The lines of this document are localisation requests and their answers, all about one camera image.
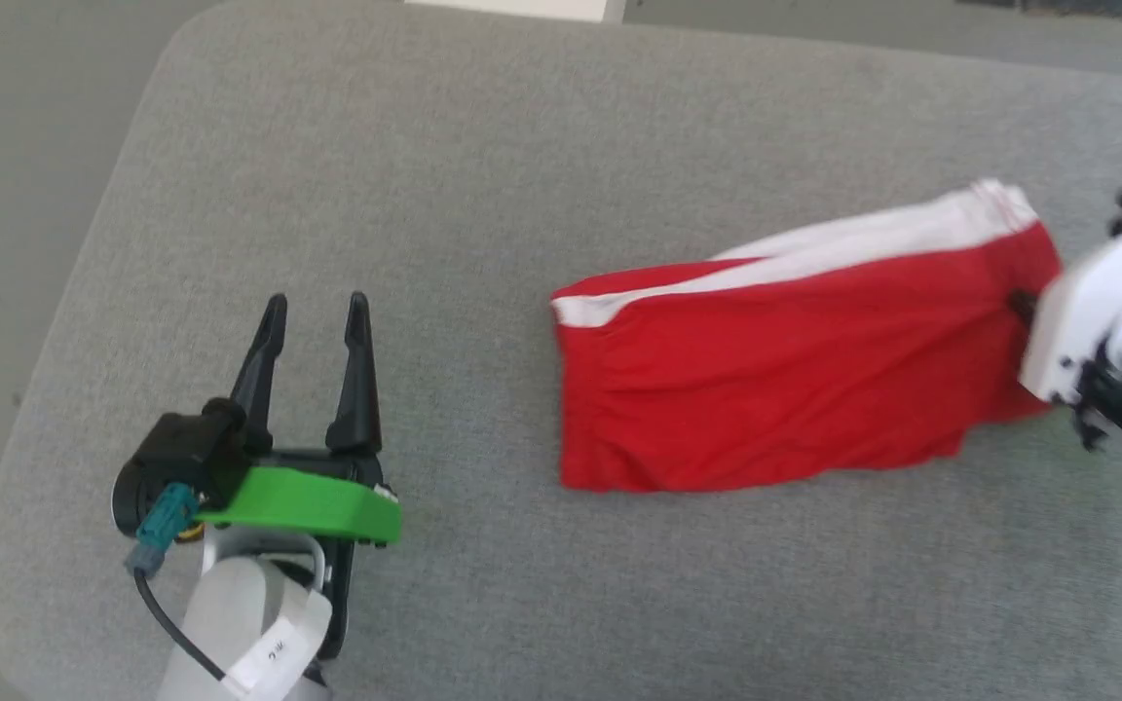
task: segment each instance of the gray upholstery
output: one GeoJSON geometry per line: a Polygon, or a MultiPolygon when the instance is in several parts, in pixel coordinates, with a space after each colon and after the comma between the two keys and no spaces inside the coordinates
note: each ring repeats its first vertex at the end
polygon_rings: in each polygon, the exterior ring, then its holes
{"type": "MultiPolygon", "coordinates": [[[[151,698],[168,644],[116,471],[230,389],[273,292],[272,426],[321,443],[360,288],[406,524],[358,555],[342,698],[1122,700],[1122,458],[1064,414],[886,474],[558,483],[552,289],[978,176],[1024,186],[1065,257],[1098,243],[1122,77],[351,0],[193,19],[6,450],[0,666],[33,698],[151,698]]],[[[157,581],[177,616],[195,569],[157,581]]]]}

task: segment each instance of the green 3d-printed part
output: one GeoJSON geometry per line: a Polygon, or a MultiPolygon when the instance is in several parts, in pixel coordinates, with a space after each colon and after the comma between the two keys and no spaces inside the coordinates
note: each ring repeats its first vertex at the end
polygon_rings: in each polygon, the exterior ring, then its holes
{"type": "Polygon", "coordinates": [[[402,533],[401,505],[384,494],[361,483],[266,465],[250,468],[227,509],[199,511],[196,519],[376,543],[395,543],[402,533]]]}

